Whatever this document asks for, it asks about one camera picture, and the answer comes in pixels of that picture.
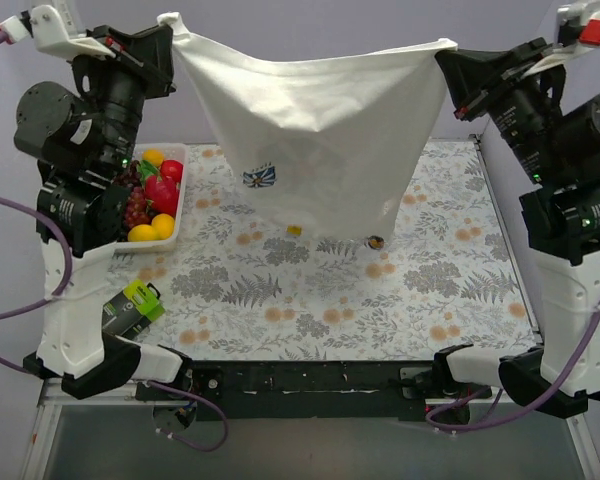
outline blue logo on cloth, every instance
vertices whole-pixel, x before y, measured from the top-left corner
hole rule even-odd
[[[276,183],[276,167],[268,164],[251,172],[244,172],[242,183],[249,188],[271,187]]]

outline lemon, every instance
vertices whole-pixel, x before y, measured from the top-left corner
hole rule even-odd
[[[131,229],[127,237],[130,242],[155,242],[160,234],[151,225],[137,225]]]
[[[162,240],[166,240],[173,235],[173,230],[176,228],[176,221],[171,215],[161,213],[151,222],[151,226],[158,232]]]
[[[164,162],[164,153],[160,150],[150,149],[142,154],[142,159],[149,162],[156,168],[160,168],[162,162]]]

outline floral tablecloth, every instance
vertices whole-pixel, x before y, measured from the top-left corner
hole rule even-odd
[[[192,148],[175,251],[117,255],[166,314],[138,338],[201,360],[430,360],[474,342],[534,345],[474,144],[431,142],[383,251],[289,238],[236,193],[222,151]]]

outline plastic bin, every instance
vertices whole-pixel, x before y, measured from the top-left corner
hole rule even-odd
[[[164,153],[165,157],[170,160],[181,162],[183,167],[182,182],[180,182],[180,198],[178,198],[178,211],[176,213],[176,225],[173,235],[166,240],[158,240],[156,242],[118,242],[116,252],[121,253],[151,253],[151,252],[168,252],[176,248],[178,233],[180,232],[180,222],[182,221],[182,210],[184,204],[184,191],[187,187],[187,174],[189,171],[190,152],[189,147],[182,143],[147,143],[136,145],[133,153],[134,160],[141,160],[145,151],[155,148]]]

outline white fabric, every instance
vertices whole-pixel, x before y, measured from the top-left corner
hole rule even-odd
[[[314,236],[391,236],[446,93],[434,54],[455,42],[282,63],[191,33],[178,13],[158,22],[173,28],[175,52],[260,216]]]

